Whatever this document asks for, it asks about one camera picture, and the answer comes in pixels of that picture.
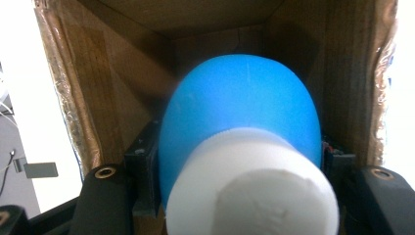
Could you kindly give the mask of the white table mat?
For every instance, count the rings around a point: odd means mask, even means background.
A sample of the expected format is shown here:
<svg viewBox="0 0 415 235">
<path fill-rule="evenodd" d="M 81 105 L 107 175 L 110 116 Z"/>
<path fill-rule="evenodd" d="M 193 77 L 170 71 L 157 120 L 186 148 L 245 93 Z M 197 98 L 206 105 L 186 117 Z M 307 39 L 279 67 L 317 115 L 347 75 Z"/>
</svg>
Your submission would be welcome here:
<svg viewBox="0 0 415 235">
<path fill-rule="evenodd" d="M 83 172 L 69 140 L 32 3 L 0 0 L 0 63 L 27 159 L 53 162 L 59 170 L 58 177 L 33 183 L 38 207 L 47 211 L 78 194 Z M 401 6 L 415 13 L 415 0 L 402 0 L 396 22 Z"/>
</svg>

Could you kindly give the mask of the blue bottle with white cap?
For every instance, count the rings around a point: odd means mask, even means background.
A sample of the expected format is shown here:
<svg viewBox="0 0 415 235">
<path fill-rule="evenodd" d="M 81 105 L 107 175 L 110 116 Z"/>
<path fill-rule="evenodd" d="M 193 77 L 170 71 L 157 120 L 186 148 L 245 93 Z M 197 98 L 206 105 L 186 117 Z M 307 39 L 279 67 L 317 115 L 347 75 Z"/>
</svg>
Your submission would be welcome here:
<svg viewBox="0 0 415 235">
<path fill-rule="evenodd" d="M 318 115 L 300 79 L 258 56 L 193 69 L 160 136 L 168 235 L 337 235 Z"/>
</svg>

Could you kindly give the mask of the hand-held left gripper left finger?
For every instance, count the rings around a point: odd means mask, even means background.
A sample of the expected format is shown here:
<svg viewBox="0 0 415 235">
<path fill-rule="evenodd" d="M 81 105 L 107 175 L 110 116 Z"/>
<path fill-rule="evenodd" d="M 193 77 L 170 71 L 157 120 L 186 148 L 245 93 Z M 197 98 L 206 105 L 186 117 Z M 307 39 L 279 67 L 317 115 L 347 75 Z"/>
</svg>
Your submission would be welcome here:
<svg viewBox="0 0 415 235">
<path fill-rule="evenodd" d="M 124 153 L 124 165 L 135 180 L 133 214 L 157 216 L 161 205 L 159 184 L 159 135 L 161 124 L 149 121 Z"/>
</svg>

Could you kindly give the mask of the blue cardboard box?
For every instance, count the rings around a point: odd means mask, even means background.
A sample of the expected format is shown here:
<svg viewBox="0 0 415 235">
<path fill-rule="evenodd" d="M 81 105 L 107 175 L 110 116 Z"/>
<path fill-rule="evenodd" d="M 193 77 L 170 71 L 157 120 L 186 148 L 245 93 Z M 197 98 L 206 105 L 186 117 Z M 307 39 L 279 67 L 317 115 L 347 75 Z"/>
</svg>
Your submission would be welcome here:
<svg viewBox="0 0 415 235">
<path fill-rule="evenodd" d="M 323 132 L 379 165 L 384 74 L 402 0 L 33 0 L 54 89 L 82 172 L 120 161 L 179 80 L 245 53 L 308 88 Z"/>
</svg>

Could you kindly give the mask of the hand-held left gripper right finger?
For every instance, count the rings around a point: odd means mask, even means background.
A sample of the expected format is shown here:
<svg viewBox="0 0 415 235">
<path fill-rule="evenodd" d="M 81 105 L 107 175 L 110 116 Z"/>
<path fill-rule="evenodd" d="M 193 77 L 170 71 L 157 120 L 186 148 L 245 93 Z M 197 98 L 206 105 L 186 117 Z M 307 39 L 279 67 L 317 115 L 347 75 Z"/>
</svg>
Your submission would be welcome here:
<svg viewBox="0 0 415 235">
<path fill-rule="evenodd" d="M 343 146 L 329 142 L 322 142 L 323 158 L 322 171 L 330 181 L 335 191 L 341 191 L 343 181 L 354 166 L 355 154 Z"/>
</svg>

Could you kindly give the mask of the grey metal bracket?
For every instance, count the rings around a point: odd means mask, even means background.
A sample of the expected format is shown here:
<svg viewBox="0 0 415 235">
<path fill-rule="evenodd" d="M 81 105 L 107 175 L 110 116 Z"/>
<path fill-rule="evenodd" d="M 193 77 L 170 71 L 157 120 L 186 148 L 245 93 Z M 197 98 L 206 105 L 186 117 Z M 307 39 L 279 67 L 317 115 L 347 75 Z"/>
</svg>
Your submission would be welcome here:
<svg viewBox="0 0 415 235">
<path fill-rule="evenodd" d="M 26 158 L 13 160 L 16 172 L 23 172 L 27 178 L 48 178 L 58 177 L 58 170 L 55 163 L 29 164 Z"/>
</svg>

